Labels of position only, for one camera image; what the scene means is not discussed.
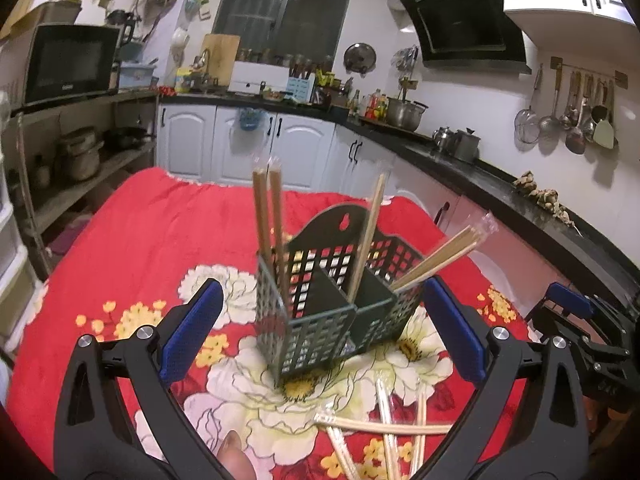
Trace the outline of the person's left hand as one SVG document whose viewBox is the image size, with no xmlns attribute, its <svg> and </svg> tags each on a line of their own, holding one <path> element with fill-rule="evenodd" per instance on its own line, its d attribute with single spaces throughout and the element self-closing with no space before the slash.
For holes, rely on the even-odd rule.
<svg viewBox="0 0 640 480">
<path fill-rule="evenodd" d="M 255 469 L 242 451 L 241 440 L 234 430 L 228 432 L 217 452 L 217 460 L 227 469 L 234 480 L 256 480 Z"/>
</svg>

